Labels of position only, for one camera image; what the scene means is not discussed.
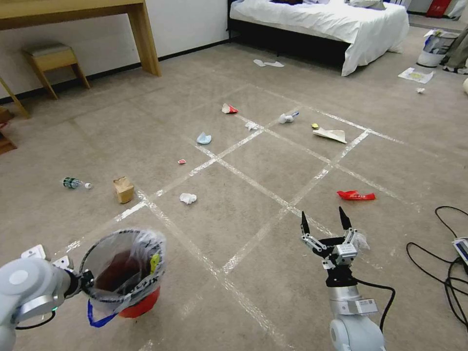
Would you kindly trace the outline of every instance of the black cable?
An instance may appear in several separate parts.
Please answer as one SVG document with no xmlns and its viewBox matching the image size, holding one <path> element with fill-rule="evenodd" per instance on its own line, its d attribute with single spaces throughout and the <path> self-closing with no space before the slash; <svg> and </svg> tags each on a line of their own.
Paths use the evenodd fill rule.
<svg viewBox="0 0 468 351">
<path fill-rule="evenodd" d="M 442 222 L 442 224 L 445 225 L 448 228 L 448 230 L 450 230 L 450 232 L 453 234 L 453 236 L 455 238 L 458 238 L 455 231 L 446 222 L 444 222 L 443 219 L 439 216 L 438 212 L 439 212 L 440 209 L 443 209 L 443 208 L 450 208 L 450 209 L 453 209 L 453 210 L 457 210 L 457 211 L 463 213 L 466 216 L 468 216 L 468 213 L 466 213 L 463 210 L 460 210 L 459 208 L 452 207 L 452 206 L 439 206 L 434 210 L 435 215 Z M 438 260 L 440 260 L 442 262 L 449 263 L 450 265 L 449 265 L 448 271 L 447 271 L 447 278 L 445 280 L 439 279 L 436 276 L 434 276 L 433 274 L 426 271 L 419 264 L 417 264 L 416 261 L 413 259 L 413 257 L 411 257 L 411 254 L 410 254 L 409 247 L 411 245 L 416 246 L 417 248 L 421 249 L 422 251 L 426 252 L 427 254 L 430 254 L 432 257 L 435 257 L 435 258 L 437 258 Z M 468 284 L 468 281 L 457 278 L 457 277 L 453 277 L 451 275 L 452 274 L 452 269 L 456 264 L 461 264 L 463 266 L 463 268 L 465 269 L 465 272 L 468 274 L 468 265 L 463 261 L 463 259 L 461 257 L 457 257 L 453 261 L 450 261 L 450 260 L 447 260 L 447 259 L 444 259 L 444 258 L 441 258 L 441 257 L 437 256 L 436 254 L 430 252 L 429 250 L 426 250 L 425 248 L 423 248 L 422 246 L 420 246 L 420 245 L 418 245 L 418 244 L 416 244 L 414 242 L 409 242 L 408 244 L 406 244 L 406 253 L 408 254 L 409 259 L 416 265 L 416 267 L 418 267 L 420 270 L 422 270 L 425 274 L 430 276 L 432 279 L 437 280 L 439 283 L 442 283 L 444 285 L 445 294 L 447 296 L 448 304 L 450 306 L 450 309 L 451 309 L 452 313 L 460 321 L 460 323 L 462 323 L 466 327 L 467 332 L 468 332 L 468 319 L 467 319 L 467 316 L 465 315 L 465 311 L 463 310 L 463 308 L 462 308 L 462 306 L 460 304 L 460 301 L 458 300 L 458 296 L 455 293 L 455 292 L 459 292 L 459 293 L 462 293 L 465 296 L 468 296 L 468 292 L 460 290 L 460 289 L 458 289 L 458 288 L 456 288 L 456 287 L 454 287 L 452 285 L 452 281 L 458 281 L 458 282 L 462 282 L 462 283 L 465 283 L 465 284 Z M 457 313 L 457 310 L 455 309 L 455 306 L 454 306 L 453 302 L 455 302 L 456 307 L 458 308 L 458 311 L 460 312 L 460 315 Z"/>
<path fill-rule="evenodd" d="M 49 323 L 52 319 L 54 319 L 54 317 L 55 317 L 55 311 L 52 311 L 52 315 L 50 316 L 50 318 L 49 318 L 49 319 L 46 319 L 46 320 L 43 321 L 43 322 L 37 323 L 37 324 L 35 324 L 35 325 L 33 325 L 33 326 L 16 327 L 15 329 L 16 329 L 16 330 L 28 330 L 28 329 L 34 329 L 34 328 L 37 328 L 37 327 L 41 327 L 41 326 L 43 326 L 44 324 Z"/>
<path fill-rule="evenodd" d="M 380 318 L 380 331 L 384 332 L 385 317 L 387 317 L 387 313 L 388 313 L 388 311 L 390 309 L 390 306 L 391 306 L 393 300 L 395 299 L 395 295 L 396 295 L 395 289 L 392 288 L 392 287 L 385 286 L 385 285 L 373 284 L 373 283 L 368 283 L 368 282 L 365 282 L 365 281 L 357 279 L 357 278 L 355 278 L 355 279 L 356 279 L 356 281 L 358 283 L 361 283 L 363 285 L 367 285 L 367 286 L 370 286 L 370 287 L 373 287 L 373 288 L 379 288 L 379 289 L 385 289 L 385 290 L 390 290 L 391 291 L 390 300 L 387 302 L 387 305 L 385 306 L 384 312 L 382 313 L 382 318 Z"/>
<path fill-rule="evenodd" d="M 452 229 L 451 227 L 449 227 L 449 226 L 447 225 L 447 223 L 444 222 L 444 221 L 442 220 L 442 218 L 439 216 L 438 211 L 439 211 L 440 209 L 442 209 L 442 208 L 451 208 L 451 209 L 453 209 L 453 210 L 457 210 L 458 212 L 463 213 L 463 214 L 466 215 L 466 216 L 468 216 L 468 213 L 466 213 L 466 212 L 463 211 L 463 210 L 460 210 L 459 208 L 453 207 L 453 206 L 439 206 L 439 207 L 437 207 L 437 208 L 434 210 L 435 215 L 436 215 L 437 218 L 442 222 L 442 224 L 445 225 L 445 226 L 447 227 L 447 229 L 450 230 L 450 231 L 452 232 L 452 234 L 453 234 L 454 237 L 457 237 L 457 234 L 455 234 L 455 232 L 453 231 L 453 229 Z"/>
</svg>

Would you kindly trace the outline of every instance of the brown paper box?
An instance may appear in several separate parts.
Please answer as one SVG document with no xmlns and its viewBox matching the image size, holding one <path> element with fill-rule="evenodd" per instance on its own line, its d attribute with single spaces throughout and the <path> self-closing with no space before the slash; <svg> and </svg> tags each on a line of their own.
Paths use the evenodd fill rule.
<svg viewBox="0 0 468 351">
<path fill-rule="evenodd" d="M 127 203 L 132 200 L 135 187 L 123 176 L 114 180 L 114 188 L 116 189 L 117 199 L 120 203 Z"/>
</svg>

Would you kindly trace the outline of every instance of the white bedsheet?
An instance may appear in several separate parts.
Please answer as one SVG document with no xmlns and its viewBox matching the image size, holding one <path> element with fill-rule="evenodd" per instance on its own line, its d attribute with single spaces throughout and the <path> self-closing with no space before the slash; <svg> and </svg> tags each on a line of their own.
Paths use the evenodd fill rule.
<svg viewBox="0 0 468 351">
<path fill-rule="evenodd" d="M 387 50 L 402 52 L 410 24 L 403 6 L 384 3 L 385 11 L 352 7 L 343 0 L 323 4 L 287 5 L 269 0 L 238 0 L 230 17 L 299 33 L 333 38 L 350 44 L 341 71 L 347 76 Z"/>
</svg>

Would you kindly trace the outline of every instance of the gray pants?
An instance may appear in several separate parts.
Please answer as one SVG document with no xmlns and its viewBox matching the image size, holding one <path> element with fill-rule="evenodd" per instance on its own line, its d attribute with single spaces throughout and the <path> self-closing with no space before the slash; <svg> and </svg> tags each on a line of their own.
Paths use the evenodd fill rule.
<svg viewBox="0 0 468 351">
<path fill-rule="evenodd" d="M 460 33 L 453 42 L 442 64 L 450 68 L 465 68 L 468 60 L 468 26 Z"/>
</svg>

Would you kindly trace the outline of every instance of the trash bin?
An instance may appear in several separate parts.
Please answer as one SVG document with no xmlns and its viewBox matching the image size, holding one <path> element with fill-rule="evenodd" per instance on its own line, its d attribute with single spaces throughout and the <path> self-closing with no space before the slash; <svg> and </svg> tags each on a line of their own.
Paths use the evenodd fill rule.
<svg viewBox="0 0 468 351">
<path fill-rule="evenodd" d="M 417 64 L 423 67 L 437 67 L 445 54 L 457 39 L 458 34 L 442 29 L 432 29 L 424 35 L 426 42 L 418 57 Z"/>
<path fill-rule="evenodd" d="M 150 230 L 115 231 L 94 244 L 79 272 L 89 270 L 94 281 L 88 295 L 88 320 L 100 328 L 116 315 L 135 318 L 153 308 L 165 271 L 166 238 Z M 95 320 L 94 310 L 104 317 Z"/>
</svg>

